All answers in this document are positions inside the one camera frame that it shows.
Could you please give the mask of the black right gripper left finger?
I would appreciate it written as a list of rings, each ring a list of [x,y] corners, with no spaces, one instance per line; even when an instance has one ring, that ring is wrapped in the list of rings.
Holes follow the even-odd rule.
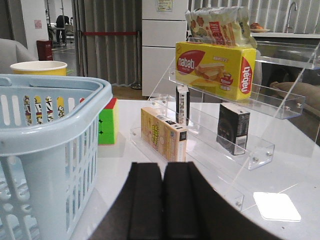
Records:
[[[161,240],[162,176],[156,163],[131,164],[112,206],[92,234],[94,240]]]

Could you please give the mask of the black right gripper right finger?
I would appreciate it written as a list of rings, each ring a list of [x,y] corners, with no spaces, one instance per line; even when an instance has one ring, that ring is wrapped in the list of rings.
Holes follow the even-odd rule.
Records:
[[[167,240],[275,240],[224,200],[193,162],[170,162],[163,179]]]

